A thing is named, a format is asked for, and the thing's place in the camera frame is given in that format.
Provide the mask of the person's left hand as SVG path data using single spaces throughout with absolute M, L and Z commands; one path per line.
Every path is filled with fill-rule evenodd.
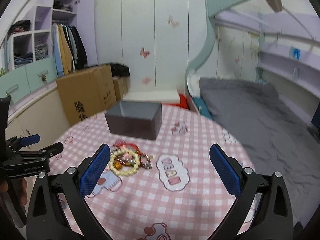
M 28 183 L 25 178 L 17 179 L 14 185 L 15 195 L 22 206 L 25 206 L 28 203 L 27 186 Z M 4 179 L 1 179 L 0 192 L 7 192 L 8 189 L 8 183 Z

